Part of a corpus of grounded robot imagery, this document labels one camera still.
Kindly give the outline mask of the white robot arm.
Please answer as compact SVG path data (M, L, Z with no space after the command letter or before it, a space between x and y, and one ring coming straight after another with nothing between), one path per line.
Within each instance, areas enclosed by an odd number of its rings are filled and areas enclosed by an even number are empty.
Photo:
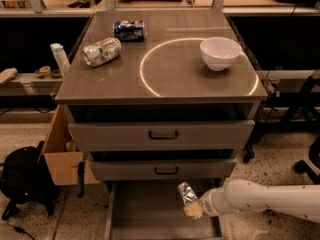
M200 198L187 182L178 185L177 190L189 217L217 217L269 209L320 223L319 185L265 186L236 179L206 191Z

